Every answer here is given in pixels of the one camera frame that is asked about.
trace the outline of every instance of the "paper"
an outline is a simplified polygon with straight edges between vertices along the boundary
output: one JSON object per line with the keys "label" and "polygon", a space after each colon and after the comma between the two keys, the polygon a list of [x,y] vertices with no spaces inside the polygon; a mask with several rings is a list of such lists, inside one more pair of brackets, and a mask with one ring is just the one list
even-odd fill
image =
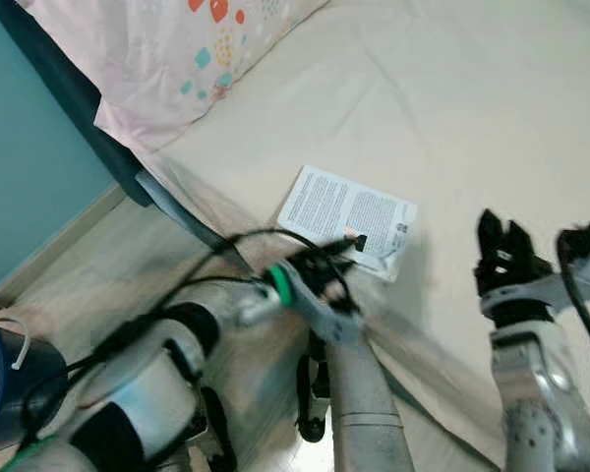
{"label": "paper", "polygon": [[304,166],[277,218],[316,244],[359,237],[347,257],[394,281],[417,207],[411,202]]}

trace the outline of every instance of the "blue container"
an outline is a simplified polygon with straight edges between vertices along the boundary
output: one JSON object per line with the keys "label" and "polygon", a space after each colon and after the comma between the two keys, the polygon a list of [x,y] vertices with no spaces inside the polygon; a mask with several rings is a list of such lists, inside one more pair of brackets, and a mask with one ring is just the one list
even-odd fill
{"label": "blue container", "polygon": [[[23,398],[29,389],[42,379],[65,372],[66,363],[61,353],[51,344],[32,339],[29,352],[19,370],[13,370],[24,337],[0,328],[0,449],[19,442],[24,435],[22,425]],[[65,388],[67,374],[39,388],[31,399],[30,411],[39,412],[45,400]]]}

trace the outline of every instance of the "baseboard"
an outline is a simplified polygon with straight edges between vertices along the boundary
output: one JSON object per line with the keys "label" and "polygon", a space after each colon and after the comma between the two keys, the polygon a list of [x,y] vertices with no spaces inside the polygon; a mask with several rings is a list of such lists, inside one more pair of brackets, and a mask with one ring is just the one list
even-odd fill
{"label": "baseboard", "polygon": [[59,256],[92,229],[107,213],[126,197],[119,185],[110,187],[96,202],[72,220],[61,232],[20,265],[8,278],[0,282],[0,305],[10,305]]}

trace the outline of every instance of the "silver cylinder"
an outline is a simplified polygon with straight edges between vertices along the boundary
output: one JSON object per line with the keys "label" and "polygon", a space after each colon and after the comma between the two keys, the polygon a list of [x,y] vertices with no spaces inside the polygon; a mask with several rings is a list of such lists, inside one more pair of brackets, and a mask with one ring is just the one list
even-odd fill
{"label": "silver cylinder", "polygon": [[413,472],[413,460],[391,391],[363,335],[357,345],[328,345],[326,352],[334,469]]}

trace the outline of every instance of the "fabric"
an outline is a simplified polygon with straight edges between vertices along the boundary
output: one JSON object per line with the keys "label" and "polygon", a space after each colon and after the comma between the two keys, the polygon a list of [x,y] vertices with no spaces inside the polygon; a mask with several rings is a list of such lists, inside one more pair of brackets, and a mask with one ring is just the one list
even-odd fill
{"label": "fabric", "polygon": [[[555,261],[558,231],[590,220],[590,0],[333,0],[138,157],[221,234],[273,224],[305,164],[417,203],[397,281],[357,274],[357,300],[398,381],[503,464],[476,225],[515,218]],[[590,343],[559,322],[590,405]]]}
{"label": "fabric", "polygon": [[95,124],[131,150],[179,136],[326,0],[22,0],[98,87]]}

